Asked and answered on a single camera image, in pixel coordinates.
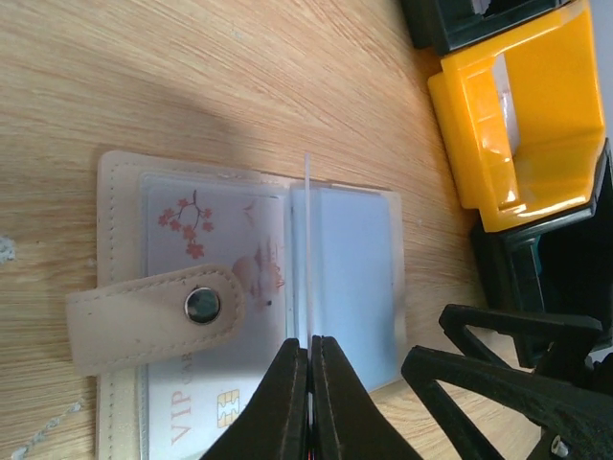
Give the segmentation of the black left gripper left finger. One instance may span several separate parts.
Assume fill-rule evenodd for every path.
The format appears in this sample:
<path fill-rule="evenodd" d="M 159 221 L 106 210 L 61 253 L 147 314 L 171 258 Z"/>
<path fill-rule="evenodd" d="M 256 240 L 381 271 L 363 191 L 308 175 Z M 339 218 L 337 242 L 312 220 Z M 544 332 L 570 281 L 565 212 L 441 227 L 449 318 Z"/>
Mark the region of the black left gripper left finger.
<path fill-rule="evenodd" d="M 238 418 L 204 459 L 307 458 L 307 351 L 286 340 Z"/>

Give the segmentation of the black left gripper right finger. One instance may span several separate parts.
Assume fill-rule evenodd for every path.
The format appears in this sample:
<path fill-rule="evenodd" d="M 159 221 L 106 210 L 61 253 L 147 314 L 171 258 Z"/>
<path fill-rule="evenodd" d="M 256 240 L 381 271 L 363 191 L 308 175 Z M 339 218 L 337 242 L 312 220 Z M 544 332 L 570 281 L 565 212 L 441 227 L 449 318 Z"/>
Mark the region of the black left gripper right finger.
<path fill-rule="evenodd" d="M 419 459 L 377 409 L 335 338 L 312 337 L 315 459 Z"/>

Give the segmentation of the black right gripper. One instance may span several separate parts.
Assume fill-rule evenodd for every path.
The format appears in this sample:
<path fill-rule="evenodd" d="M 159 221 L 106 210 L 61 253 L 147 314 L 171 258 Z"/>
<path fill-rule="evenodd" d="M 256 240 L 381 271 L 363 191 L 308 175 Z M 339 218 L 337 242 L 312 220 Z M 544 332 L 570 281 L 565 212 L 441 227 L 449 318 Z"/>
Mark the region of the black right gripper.
<path fill-rule="evenodd" d="M 540 440 L 530 459 L 612 457 L 612 355 L 601 361 L 589 356 L 602 334 L 600 321 L 449 304 L 439 324 L 465 356 L 416 346 L 404 360 L 401 374 L 462 458 L 502 455 L 444 391 L 442 382 L 500 403 L 538 425 Z M 507 367 L 470 326 L 502 335 L 541 337 L 550 345 L 533 373 L 525 373 Z"/>

